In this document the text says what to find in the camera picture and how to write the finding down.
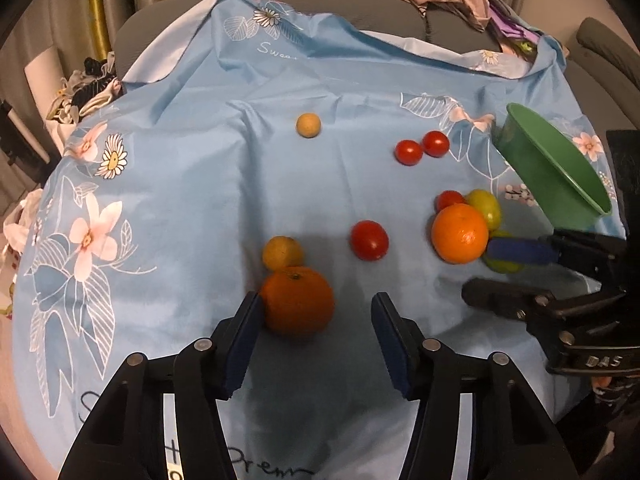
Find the yellow-green lemon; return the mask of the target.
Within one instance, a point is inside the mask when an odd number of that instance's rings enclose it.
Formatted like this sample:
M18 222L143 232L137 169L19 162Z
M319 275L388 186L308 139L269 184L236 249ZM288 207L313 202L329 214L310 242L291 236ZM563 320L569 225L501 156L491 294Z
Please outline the yellow-green lemon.
M492 240L494 237L511 237L511 234L503 230L495 230L489 234L489 239ZM524 269L521 263L489 258L487 254L482 255L482 260L490 270L499 274L514 274Z

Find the green plastic bowl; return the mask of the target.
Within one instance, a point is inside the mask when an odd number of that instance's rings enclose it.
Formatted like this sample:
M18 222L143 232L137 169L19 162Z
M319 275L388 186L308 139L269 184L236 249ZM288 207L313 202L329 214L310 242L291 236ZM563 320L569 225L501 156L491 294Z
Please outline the green plastic bowl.
M555 229L585 231L612 214L610 196L588 158L534 110L508 104L506 121L491 140Z

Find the orange mandarin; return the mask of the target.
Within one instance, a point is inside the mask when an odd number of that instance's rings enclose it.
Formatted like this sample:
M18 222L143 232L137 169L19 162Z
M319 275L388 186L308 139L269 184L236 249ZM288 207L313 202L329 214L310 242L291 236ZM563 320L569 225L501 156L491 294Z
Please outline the orange mandarin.
M484 217L467 204L453 204L439 211L431 226L432 245L446 263L465 264L480 258L488 238Z

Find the green tomato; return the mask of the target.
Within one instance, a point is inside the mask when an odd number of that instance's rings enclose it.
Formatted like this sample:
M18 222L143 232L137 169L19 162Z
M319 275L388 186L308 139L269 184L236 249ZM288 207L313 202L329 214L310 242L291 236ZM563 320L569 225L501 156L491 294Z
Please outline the green tomato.
M483 216L490 232L500 228L502 210L494 194L477 188L465 195L465 201Z

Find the red cherry tomato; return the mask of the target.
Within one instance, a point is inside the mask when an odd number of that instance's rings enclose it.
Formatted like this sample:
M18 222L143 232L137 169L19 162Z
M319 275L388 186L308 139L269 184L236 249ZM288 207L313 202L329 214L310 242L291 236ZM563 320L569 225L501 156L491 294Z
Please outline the red cherry tomato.
M421 144L424 153L434 158L444 157L450 147L448 136L437 130L425 133Z
M421 145L413 140L401 140L396 144L395 157L405 166L416 166L423 156Z

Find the large orange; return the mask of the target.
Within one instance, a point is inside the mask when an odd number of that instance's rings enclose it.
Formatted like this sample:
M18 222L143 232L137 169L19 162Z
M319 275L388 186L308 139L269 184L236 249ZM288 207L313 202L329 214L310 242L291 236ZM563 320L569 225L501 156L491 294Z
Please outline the large orange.
M308 337L322 332L335 311L331 285L308 266L274 271L262 283L259 296L267 327L281 336Z

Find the small yellow-orange fruit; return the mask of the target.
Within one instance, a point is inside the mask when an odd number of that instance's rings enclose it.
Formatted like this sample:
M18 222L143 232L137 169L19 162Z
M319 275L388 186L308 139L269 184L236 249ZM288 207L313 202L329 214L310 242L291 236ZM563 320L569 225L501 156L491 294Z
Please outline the small yellow-orange fruit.
M277 271L288 266L302 266L305 253L299 242L288 236L275 236L262 248L262 264L269 271Z

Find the small tan round fruit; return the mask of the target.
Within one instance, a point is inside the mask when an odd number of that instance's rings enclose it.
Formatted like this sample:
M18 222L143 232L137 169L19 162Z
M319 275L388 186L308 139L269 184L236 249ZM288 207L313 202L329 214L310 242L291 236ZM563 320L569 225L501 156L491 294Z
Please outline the small tan round fruit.
M312 139L321 132L322 123L317 114L304 113L296 120L296 132L306 139Z

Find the grey sofa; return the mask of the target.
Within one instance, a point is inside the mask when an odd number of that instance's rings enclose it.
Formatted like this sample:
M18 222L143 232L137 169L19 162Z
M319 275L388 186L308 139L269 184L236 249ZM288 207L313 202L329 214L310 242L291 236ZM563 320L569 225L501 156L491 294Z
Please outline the grey sofa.
M124 181L345 169L395 170L393 145L432 130L450 147L438 170L484 181L513 170L492 143L506 106L546 118L612 174L606 133L638 127L544 37L535 62L460 53L424 40L400 0L165 0L116 38L125 90L108 128L129 153ZM321 132L296 132L301 114Z

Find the purple garment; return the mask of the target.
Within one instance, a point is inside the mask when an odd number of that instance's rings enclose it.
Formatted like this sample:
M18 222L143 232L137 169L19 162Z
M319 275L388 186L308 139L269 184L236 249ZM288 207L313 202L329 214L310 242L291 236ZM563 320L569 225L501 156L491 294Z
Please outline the purple garment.
M487 28L497 39L503 52L532 62L536 58L542 32L522 21L503 0L488 0L488 4Z

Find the blue floral cloth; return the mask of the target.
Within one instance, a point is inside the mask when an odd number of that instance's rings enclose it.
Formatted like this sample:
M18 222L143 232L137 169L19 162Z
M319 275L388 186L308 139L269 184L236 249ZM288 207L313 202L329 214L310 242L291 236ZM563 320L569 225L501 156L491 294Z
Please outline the blue floral cloth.
M245 478L382 479L398 471L413 407L392 387L369 321L384 290L424 332L472 356L510 354L544 407L559 416L577 379L549 375L521 326L468 308L462 284L488 276L479 261L443 262L426 236L435 197L447 188L494 192L504 227L541 236L550 223L522 181L446 177L423 151L416 166L369 172L312 170L124 181L129 153L108 128L124 96L70 136L100 122L94 169L65 156L39 203L18 271L13 315L17 394L41 453L60 468L96 397L130 353L167 356L209 334L262 284L262 246L286 235L331 285L335 312L306 340L263 336L241 390L221 409ZM378 222L385 257L359 259L350 231Z

